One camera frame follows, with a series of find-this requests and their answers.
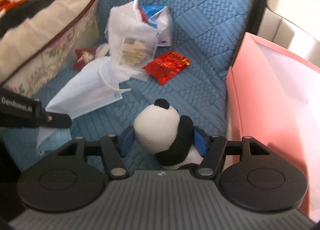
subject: black panda ear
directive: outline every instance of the black panda ear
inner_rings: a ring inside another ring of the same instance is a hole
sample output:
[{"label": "black panda ear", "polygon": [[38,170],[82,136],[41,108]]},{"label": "black panda ear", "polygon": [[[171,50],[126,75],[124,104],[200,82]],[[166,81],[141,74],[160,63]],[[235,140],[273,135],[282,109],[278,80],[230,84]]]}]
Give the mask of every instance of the black panda ear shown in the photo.
[{"label": "black panda ear", "polygon": [[167,110],[168,110],[169,107],[170,107],[170,104],[169,104],[168,101],[165,100],[165,99],[157,99],[157,100],[155,101],[154,105],[159,106],[159,107],[162,107],[162,108],[167,109]]}]

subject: gray ribbed surface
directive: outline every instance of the gray ribbed surface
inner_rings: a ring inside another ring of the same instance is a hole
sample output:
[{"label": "gray ribbed surface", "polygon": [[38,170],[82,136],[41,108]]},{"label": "gray ribbed surface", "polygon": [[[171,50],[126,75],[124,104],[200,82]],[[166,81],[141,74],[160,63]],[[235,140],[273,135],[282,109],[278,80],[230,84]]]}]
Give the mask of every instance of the gray ribbed surface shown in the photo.
[{"label": "gray ribbed surface", "polygon": [[23,230],[304,230],[312,223],[298,210],[275,215],[255,214],[227,201],[216,185],[189,171],[136,171],[112,181],[89,206],[70,213],[44,214],[27,210],[11,222]]}]

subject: red fabric item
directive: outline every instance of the red fabric item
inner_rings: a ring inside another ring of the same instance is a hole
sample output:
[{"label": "red fabric item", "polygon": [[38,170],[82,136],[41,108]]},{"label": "red fabric item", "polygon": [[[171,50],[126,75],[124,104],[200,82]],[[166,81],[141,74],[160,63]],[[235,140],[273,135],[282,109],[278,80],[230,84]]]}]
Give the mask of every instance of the red fabric item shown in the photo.
[{"label": "red fabric item", "polygon": [[6,12],[8,12],[9,10],[17,7],[18,5],[20,5],[26,1],[27,0],[10,2],[9,0],[0,0],[0,11],[5,10]]},{"label": "red fabric item", "polygon": [[83,59],[80,59],[85,52],[88,52],[88,53],[90,53],[90,54],[95,56],[96,48],[95,47],[90,47],[90,48],[76,49],[75,53],[76,53],[76,56],[78,58],[78,61],[76,63],[74,63],[74,65],[72,66],[73,70],[81,70],[82,68],[84,68],[86,66],[87,62],[84,61]]},{"label": "red fabric item", "polygon": [[142,69],[156,78],[160,85],[164,85],[178,72],[187,68],[191,61],[176,51],[165,53],[154,59]]}]

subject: ear loop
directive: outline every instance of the ear loop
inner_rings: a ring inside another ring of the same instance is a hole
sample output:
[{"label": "ear loop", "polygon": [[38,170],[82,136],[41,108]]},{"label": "ear loop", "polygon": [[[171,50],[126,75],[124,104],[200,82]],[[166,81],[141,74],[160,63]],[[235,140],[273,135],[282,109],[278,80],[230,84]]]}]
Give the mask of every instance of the ear loop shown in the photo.
[{"label": "ear loop", "polygon": [[117,91],[117,92],[129,92],[131,91],[131,88],[127,88],[127,89],[118,89],[118,88],[114,88],[113,86],[109,85],[109,83],[106,81],[106,79],[103,77],[102,75],[102,66],[107,63],[108,61],[110,61],[111,57],[108,57],[107,60],[105,60],[100,66],[99,66],[99,75],[101,76],[102,80],[104,81],[104,83],[106,84],[107,87],[109,87],[110,89]]}]

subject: pink box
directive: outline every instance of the pink box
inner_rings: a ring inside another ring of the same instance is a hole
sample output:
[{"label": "pink box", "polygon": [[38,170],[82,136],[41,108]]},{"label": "pink box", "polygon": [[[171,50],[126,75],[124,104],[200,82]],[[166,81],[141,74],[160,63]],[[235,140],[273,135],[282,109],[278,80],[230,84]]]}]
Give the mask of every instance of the pink box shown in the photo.
[{"label": "pink box", "polygon": [[246,33],[227,75],[233,140],[251,135],[301,169],[300,209],[320,220],[320,69]]}]

